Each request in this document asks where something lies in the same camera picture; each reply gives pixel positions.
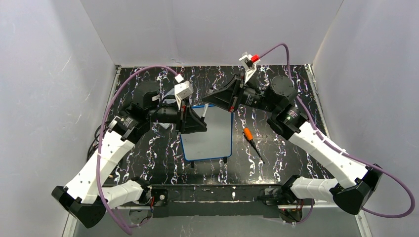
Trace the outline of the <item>clear plastic screw box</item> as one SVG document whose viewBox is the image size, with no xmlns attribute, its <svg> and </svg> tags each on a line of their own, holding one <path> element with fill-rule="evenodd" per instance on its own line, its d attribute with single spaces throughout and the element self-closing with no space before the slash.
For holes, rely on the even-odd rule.
<svg viewBox="0 0 419 237">
<path fill-rule="evenodd" d="M 171 126 L 176 126 L 176 124 L 173 124 L 173 123 L 160 123 L 160 122 L 157 123 L 157 125 L 159 125 L 163 129 L 169 129 Z"/>
</svg>

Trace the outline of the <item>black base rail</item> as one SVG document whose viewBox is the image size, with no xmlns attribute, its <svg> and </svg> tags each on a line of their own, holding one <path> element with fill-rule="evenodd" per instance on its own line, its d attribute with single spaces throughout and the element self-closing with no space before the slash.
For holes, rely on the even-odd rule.
<svg viewBox="0 0 419 237">
<path fill-rule="evenodd" d="M 300 211 L 311 200 L 286 201 L 281 185 L 153 185 L 148 197 L 155 218 L 180 216 L 262 216 L 277 218 L 281 210 Z"/>
</svg>

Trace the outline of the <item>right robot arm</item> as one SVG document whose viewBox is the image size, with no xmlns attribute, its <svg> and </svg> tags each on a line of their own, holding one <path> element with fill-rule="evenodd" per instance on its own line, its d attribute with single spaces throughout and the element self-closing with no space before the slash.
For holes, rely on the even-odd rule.
<svg viewBox="0 0 419 237">
<path fill-rule="evenodd" d="M 239 76 L 234 76 L 227 85 L 207 94 L 203 101 L 229 112 L 243 105 L 270 113 L 267 123 L 276 134 L 305 150 L 332 174 L 331 179 L 293 175 L 279 191 L 262 196 L 265 202 L 318 199 L 333 202 L 349 214 L 358 214 L 375 191 L 381 173 L 348 159 L 341 149 L 334 150 L 331 140 L 313 128 L 306 112 L 296 107 L 296 97 L 297 91 L 285 76 L 274 77 L 263 91 L 245 85 Z"/>
</svg>

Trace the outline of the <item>orange handled screwdriver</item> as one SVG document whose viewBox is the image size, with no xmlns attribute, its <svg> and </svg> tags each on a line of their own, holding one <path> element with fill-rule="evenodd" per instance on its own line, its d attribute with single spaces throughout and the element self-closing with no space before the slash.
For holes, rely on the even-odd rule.
<svg viewBox="0 0 419 237">
<path fill-rule="evenodd" d="M 250 130 L 246 127 L 246 128 L 243 129 L 243 133 L 244 133 L 244 136 L 245 136 L 246 140 L 250 143 L 252 148 L 256 151 L 259 159 L 262 161 L 263 164 L 265 164 L 265 160 L 263 159 L 259 149 L 257 148 L 256 143 L 253 139 L 253 136 L 252 136 L 252 133 L 250 132 Z"/>
</svg>

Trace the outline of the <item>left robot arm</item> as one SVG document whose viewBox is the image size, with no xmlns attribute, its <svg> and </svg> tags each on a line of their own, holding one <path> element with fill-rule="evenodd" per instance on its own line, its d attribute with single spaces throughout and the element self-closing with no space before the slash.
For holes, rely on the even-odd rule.
<svg viewBox="0 0 419 237">
<path fill-rule="evenodd" d="M 143 81 L 134 90 L 117 115 L 105 122 L 101 143 L 80 172 L 65 186 L 57 186 L 52 196 L 86 228 L 98 224 L 104 215 L 128 202 L 152 207 L 152 187 L 143 178 L 134 177 L 123 184 L 105 188 L 104 182 L 121 159 L 139 142 L 152 125 L 171 123 L 178 133 L 205 132 L 207 125 L 191 108 L 190 82 L 174 86 L 174 93 L 160 96 L 156 81 Z"/>
</svg>

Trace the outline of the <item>blue framed whiteboard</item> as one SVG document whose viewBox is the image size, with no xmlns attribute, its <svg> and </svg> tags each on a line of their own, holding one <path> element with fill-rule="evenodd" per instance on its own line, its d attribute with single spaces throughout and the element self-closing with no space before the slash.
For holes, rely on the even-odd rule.
<svg viewBox="0 0 419 237">
<path fill-rule="evenodd" d="M 186 161 L 231 157 L 233 121 L 233 113 L 208 105 L 204 119 L 207 131 L 180 135 Z"/>
</svg>

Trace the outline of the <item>white marker pen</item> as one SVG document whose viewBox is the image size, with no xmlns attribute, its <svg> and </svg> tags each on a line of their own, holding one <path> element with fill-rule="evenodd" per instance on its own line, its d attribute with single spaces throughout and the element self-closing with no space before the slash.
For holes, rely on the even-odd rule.
<svg viewBox="0 0 419 237">
<path fill-rule="evenodd" d="M 205 103 L 205 105 L 203 107 L 203 113 L 202 113 L 201 118 L 205 118 L 206 117 L 206 113 L 207 113 L 208 107 L 209 107 L 209 103 Z"/>
</svg>

